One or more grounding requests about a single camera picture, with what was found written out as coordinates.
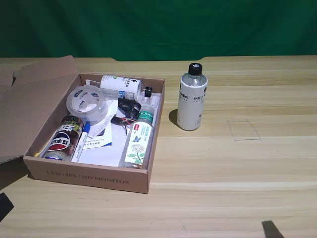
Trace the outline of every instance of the can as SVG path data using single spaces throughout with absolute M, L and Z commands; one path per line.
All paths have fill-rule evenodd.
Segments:
M 84 123 L 80 118 L 75 116 L 64 117 L 43 157 L 46 159 L 71 161 L 83 127 Z

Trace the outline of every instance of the open cardboard box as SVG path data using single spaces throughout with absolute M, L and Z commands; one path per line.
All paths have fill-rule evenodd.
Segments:
M 67 115 L 68 94 L 86 79 L 100 82 L 101 78 L 101 74 L 78 74 L 72 56 L 25 66 L 14 82 L 12 71 L 0 72 L 0 163 L 23 156 L 34 179 L 148 193 L 164 101 L 163 79 L 137 78 L 161 93 L 147 169 L 34 157 Z

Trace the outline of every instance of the plastic bottle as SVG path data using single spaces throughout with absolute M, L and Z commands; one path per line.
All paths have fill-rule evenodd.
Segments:
M 177 123 L 184 130 L 195 130 L 201 124 L 208 80 L 203 66 L 191 63 L 180 79 Z
M 150 157 L 152 143 L 152 126 L 155 109 L 151 106 L 151 92 L 145 92 L 145 101 L 142 104 L 136 122 L 131 124 L 124 149 L 121 155 L 120 167 L 146 169 Z

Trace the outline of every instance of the green backdrop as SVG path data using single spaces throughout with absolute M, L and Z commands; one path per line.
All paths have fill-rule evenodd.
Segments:
M 317 55 L 317 0 L 2 0 L 0 57 Z

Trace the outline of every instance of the clear tape roll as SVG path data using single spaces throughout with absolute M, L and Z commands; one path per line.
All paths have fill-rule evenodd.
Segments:
M 72 91 L 66 101 L 69 112 L 91 125 L 101 122 L 108 112 L 104 93 L 96 86 L 85 85 Z

